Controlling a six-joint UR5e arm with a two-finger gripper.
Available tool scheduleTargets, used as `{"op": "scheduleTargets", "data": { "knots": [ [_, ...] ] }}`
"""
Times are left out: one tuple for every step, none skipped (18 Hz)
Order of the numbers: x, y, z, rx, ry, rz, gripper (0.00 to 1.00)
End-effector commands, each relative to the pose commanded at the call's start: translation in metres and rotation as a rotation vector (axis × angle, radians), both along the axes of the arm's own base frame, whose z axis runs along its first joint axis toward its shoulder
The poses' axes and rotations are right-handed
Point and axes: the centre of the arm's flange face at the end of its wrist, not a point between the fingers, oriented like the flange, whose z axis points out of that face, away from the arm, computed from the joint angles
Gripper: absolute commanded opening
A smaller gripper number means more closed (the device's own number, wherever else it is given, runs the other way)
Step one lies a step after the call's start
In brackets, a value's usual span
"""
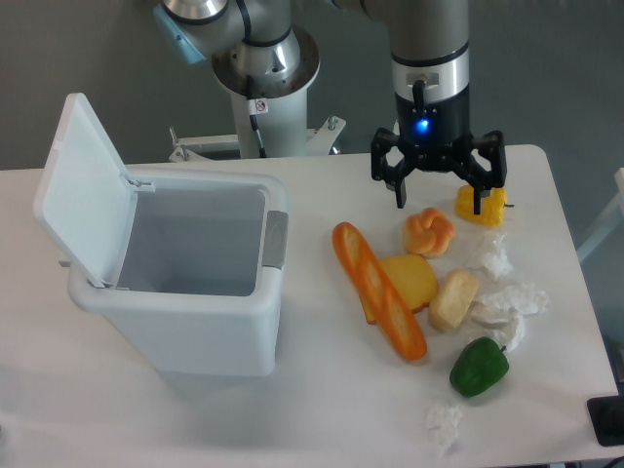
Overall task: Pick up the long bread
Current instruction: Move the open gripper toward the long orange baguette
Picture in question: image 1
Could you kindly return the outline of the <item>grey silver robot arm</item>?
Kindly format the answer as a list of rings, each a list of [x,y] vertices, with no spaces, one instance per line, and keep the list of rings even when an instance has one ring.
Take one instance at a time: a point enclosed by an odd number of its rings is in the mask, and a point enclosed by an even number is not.
[[[340,11],[382,23],[389,36],[396,131],[370,144],[371,175],[407,200],[415,170],[454,173],[473,189],[472,208],[504,185],[499,131],[470,132],[469,14],[464,1],[338,1]],[[229,93],[240,154],[278,158],[308,153],[307,90],[320,68],[313,38],[287,1],[160,1],[154,16],[188,62],[208,60]]]

